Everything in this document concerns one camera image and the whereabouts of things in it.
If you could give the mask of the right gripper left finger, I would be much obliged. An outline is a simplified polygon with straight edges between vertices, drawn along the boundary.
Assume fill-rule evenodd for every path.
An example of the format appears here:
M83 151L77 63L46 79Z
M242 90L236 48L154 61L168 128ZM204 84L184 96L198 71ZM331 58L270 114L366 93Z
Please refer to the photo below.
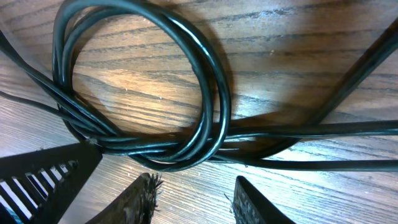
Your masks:
M150 224L163 181L159 174L141 174L104 210L86 224Z

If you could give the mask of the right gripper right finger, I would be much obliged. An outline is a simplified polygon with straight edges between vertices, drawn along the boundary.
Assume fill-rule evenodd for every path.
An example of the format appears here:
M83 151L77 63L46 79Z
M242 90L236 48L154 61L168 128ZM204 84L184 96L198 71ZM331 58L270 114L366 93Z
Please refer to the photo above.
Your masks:
M236 224L295 224L247 178L236 178L232 202Z

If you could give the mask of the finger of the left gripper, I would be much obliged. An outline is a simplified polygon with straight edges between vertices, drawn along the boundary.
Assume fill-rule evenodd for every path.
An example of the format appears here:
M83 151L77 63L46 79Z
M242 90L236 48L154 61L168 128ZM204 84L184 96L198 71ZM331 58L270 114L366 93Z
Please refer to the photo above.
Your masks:
M1 158L1 223L58 223L101 159L88 143Z

